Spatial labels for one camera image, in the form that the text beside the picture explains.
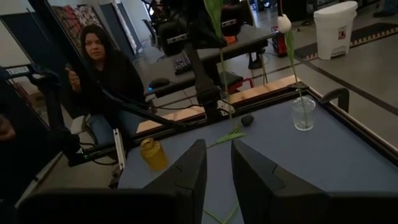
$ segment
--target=wooden board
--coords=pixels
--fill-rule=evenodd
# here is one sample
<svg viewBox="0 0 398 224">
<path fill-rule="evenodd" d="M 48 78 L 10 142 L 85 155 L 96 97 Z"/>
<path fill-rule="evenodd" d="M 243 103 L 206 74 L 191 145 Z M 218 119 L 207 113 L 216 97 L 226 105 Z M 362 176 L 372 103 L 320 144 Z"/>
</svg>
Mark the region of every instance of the wooden board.
<svg viewBox="0 0 398 224">
<path fill-rule="evenodd" d="M 271 91 L 278 90 L 280 88 L 285 88 L 288 85 L 291 85 L 295 82 L 294 76 L 282 78 L 280 80 L 257 86 L 248 90 L 241 91 L 239 93 L 235 93 L 231 95 L 231 103 L 237 103 L 239 101 L 243 101 L 246 99 L 250 99 L 252 97 L 265 94 Z M 174 113 L 170 113 L 168 115 L 163 116 L 165 119 L 173 120 L 173 121 L 180 121 L 183 119 L 191 118 L 194 116 L 202 115 L 205 113 L 205 110 L 202 107 L 194 106 L 188 109 L 176 111 Z M 157 128 L 161 126 L 161 124 L 153 122 L 153 121 L 145 121 L 142 122 L 137 129 L 137 133 L 141 133 L 143 131 L 148 131 L 153 128 Z"/>
<path fill-rule="evenodd" d="M 295 83 L 294 75 L 231 95 L 231 104 L 269 93 Z"/>
</svg>

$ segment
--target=computer mouse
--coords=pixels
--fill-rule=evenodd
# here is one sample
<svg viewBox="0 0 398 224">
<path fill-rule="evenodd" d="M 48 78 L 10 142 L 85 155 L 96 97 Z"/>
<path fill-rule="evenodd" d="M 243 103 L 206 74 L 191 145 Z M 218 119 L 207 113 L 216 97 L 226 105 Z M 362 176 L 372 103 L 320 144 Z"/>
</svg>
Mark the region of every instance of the computer mouse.
<svg viewBox="0 0 398 224">
<path fill-rule="evenodd" d="M 156 89 L 167 86 L 168 84 L 170 84 L 170 80 L 168 78 L 156 78 L 149 83 L 149 88 Z"/>
</svg>

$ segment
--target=woman's hand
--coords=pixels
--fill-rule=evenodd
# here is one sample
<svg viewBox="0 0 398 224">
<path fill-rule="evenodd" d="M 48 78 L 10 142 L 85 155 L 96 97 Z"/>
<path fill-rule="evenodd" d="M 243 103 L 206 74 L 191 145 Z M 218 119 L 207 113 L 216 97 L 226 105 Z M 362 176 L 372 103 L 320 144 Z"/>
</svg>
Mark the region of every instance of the woman's hand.
<svg viewBox="0 0 398 224">
<path fill-rule="evenodd" d="M 8 141 L 15 137 L 15 131 L 10 121 L 0 114 L 0 142 Z"/>
<path fill-rule="evenodd" d="M 65 70 L 68 72 L 69 82 L 72 86 L 72 90 L 77 93 L 81 92 L 79 76 L 77 76 L 75 71 L 70 70 L 69 68 L 66 68 Z"/>
</svg>

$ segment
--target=jeans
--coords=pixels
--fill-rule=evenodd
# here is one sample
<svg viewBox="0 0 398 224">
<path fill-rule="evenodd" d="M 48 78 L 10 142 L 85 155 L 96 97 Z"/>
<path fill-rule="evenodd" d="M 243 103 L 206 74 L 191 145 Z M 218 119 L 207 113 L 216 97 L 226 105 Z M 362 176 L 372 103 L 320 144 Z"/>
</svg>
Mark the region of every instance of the jeans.
<svg viewBox="0 0 398 224">
<path fill-rule="evenodd" d="M 384 0 L 384 12 L 396 13 L 398 10 L 398 0 Z"/>
<path fill-rule="evenodd" d="M 144 118 L 127 111 L 120 111 L 118 116 L 130 136 L 136 134 L 138 125 L 144 121 Z M 104 116 L 100 114 L 92 116 L 88 121 L 88 125 L 95 135 L 98 144 L 106 144 L 114 141 L 113 130 Z"/>
</svg>

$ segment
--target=dark hair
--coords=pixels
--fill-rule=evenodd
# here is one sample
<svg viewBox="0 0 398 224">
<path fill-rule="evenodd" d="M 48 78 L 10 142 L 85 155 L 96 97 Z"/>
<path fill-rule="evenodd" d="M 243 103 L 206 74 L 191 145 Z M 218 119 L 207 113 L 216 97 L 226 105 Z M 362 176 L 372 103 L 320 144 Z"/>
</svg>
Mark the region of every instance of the dark hair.
<svg viewBox="0 0 398 224">
<path fill-rule="evenodd" d="M 95 24 L 85 26 L 80 33 L 80 43 L 81 43 L 81 53 L 83 54 L 84 58 L 89 61 L 90 63 L 92 62 L 92 59 L 90 56 L 88 56 L 88 53 L 86 51 L 86 36 L 87 34 L 95 34 L 99 40 L 101 41 L 101 44 L 105 48 L 105 58 L 106 61 L 108 61 L 109 58 L 111 58 L 114 48 L 111 43 L 111 39 L 109 38 L 108 34 L 105 32 L 104 29 L 102 29 L 100 26 L 97 26 Z"/>
</svg>

